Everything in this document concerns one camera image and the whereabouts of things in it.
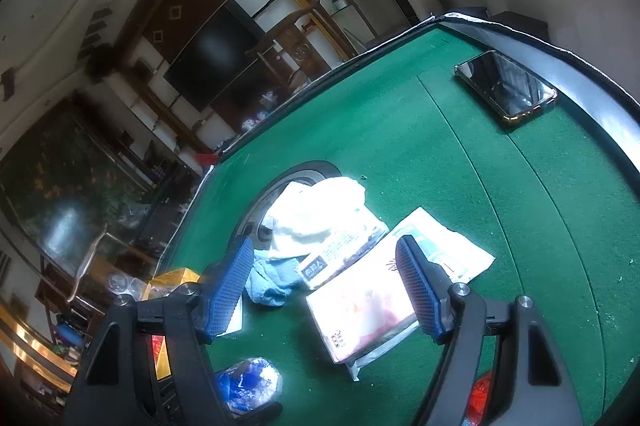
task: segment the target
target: television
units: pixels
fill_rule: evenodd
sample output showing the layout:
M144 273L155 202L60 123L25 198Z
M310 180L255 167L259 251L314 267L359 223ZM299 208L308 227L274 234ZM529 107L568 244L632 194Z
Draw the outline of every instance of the television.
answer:
M234 0L226 0L182 49L164 78L202 111L254 58L244 53L264 31Z

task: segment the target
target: blue towel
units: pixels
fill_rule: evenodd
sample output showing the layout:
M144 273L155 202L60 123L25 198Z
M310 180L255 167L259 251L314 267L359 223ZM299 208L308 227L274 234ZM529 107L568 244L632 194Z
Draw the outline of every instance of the blue towel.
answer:
M293 292L293 287L302 282L296 272L300 262L295 258L270 260L267 254L267 251L255 251L254 267L244 288L252 302L282 307Z

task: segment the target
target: metal bolt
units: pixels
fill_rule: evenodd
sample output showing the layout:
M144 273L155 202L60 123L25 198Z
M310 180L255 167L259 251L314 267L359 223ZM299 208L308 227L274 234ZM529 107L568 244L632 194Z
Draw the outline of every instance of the metal bolt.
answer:
M455 283L451 286L451 290L453 294L457 294L458 296L466 296L471 292L469 285L466 283Z
M116 296L116 299L113 301L113 303L118 307L124 307L124 305L129 303L131 300L133 300L133 298L131 297L131 294L118 294Z
M195 294L196 289L194 289L191 283L187 282L178 287L178 292L184 296L191 296L192 294Z
M518 296L516 298L516 301L518 303L518 305L521 305L522 307L526 308L526 309L530 309L533 307L533 300L531 298L529 298L529 296Z

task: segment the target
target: table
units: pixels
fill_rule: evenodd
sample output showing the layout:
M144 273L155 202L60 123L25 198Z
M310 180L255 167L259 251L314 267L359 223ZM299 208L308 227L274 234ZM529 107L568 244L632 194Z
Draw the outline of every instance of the table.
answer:
M334 70L340 81L241 140L202 185L165 261L203 271L273 178L329 161L366 187L389 228L421 206L492 253L473 288L533 298L593 424L640 362L638 172L562 93L541 117L505 130L452 73L486 47L441 24L413 31L353 72ZM245 298L242 332L209 347L214 367L271 359L284 376L279 425L408 424L439 347L416 331L352 382L329 360L304 297L277 310ZM481 372L492 349L486 340Z

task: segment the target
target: phone screen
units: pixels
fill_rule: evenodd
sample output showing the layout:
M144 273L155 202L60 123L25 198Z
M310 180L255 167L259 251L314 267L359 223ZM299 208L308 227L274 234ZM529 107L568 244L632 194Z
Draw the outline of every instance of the phone screen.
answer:
M456 73L509 117L556 97L552 86L496 51L485 52L458 65Z

